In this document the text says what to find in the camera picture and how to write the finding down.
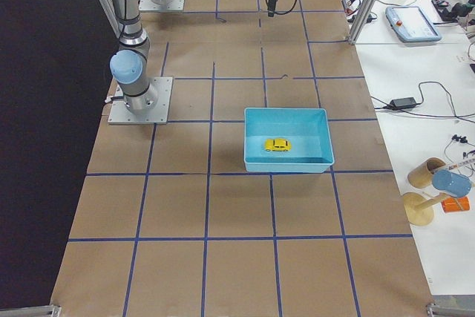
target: orange box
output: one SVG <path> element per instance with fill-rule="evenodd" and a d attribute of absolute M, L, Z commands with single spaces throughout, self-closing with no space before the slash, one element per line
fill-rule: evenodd
<path fill-rule="evenodd" d="M 470 201 L 466 196 L 457 199 L 450 197 L 442 201 L 442 209 L 444 209 L 445 213 L 468 211 L 470 209 Z"/>

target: black curtain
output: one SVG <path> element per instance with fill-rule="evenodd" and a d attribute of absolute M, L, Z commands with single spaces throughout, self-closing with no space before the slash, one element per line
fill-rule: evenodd
<path fill-rule="evenodd" d="M 111 81 L 98 0 L 0 0 L 0 309 L 50 303 Z"/>

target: white mounting plate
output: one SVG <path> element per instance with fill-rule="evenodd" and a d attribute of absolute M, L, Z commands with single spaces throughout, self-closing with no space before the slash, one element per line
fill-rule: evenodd
<path fill-rule="evenodd" d="M 150 78 L 150 85 L 153 85 L 158 92 L 157 104 L 151 110 L 135 114 L 127 109 L 123 100 L 116 100 L 112 102 L 108 123 L 112 125 L 166 124 L 170 108 L 173 77 L 152 77 Z M 122 95 L 122 89 L 120 89 L 120 86 L 117 86 L 114 96 L 119 97 Z"/>
<path fill-rule="evenodd" d="M 141 0 L 139 10 L 142 13 L 173 13 L 183 11 L 185 0 L 172 0 L 166 6 L 155 4 L 152 0 Z"/>

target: plastic bin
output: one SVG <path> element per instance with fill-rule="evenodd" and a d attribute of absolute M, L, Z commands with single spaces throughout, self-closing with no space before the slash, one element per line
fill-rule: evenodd
<path fill-rule="evenodd" d="M 288 152 L 266 151 L 267 139 L 291 142 Z M 335 162 L 327 112 L 307 108 L 246 108 L 244 163 L 249 172 L 322 173 Z"/>

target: yellow toy car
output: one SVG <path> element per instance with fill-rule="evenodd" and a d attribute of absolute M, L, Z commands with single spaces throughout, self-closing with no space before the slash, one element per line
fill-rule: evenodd
<path fill-rule="evenodd" d="M 266 151 L 289 151 L 292 148 L 290 141 L 277 137 L 275 139 L 267 139 L 264 143 Z"/>

